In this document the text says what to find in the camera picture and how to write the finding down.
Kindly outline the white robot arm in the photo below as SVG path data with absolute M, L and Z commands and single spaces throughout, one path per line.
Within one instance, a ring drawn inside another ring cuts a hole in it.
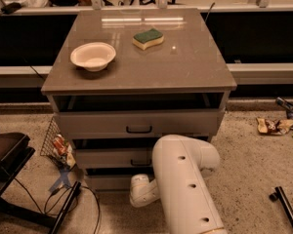
M 133 176 L 130 203 L 139 208 L 159 200 L 170 234 L 228 234 L 204 181 L 219 165 L 211 143 L 164 136 L 152 150 L 154 179 Z

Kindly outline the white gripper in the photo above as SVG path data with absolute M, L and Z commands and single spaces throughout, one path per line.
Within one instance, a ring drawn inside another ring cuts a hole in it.
M 145 207 L 160 198 L 156 180 L 139 174 L 131 178 L 130 203 L 135 208 Z

